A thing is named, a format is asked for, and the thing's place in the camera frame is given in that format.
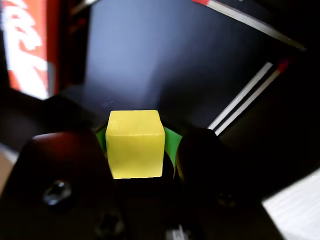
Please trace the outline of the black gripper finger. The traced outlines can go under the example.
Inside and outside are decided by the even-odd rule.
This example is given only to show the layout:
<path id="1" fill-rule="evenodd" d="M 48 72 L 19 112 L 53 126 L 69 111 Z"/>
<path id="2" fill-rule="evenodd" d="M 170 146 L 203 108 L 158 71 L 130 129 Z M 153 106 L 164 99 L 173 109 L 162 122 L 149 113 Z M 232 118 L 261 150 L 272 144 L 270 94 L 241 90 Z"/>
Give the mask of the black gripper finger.
<path id="1" fill-rule="evenodd" d="M 0 197 L 3 240 L 123 240 L 125 223 L 94 132 L 35 136 Z"/>
<path id="2" fill-rule="evenodd" d="M 213 130 L 165 130 L 174 166 L 175 240 L 275 240 L 278 230 L 261 203 L 256 177 Z"/>

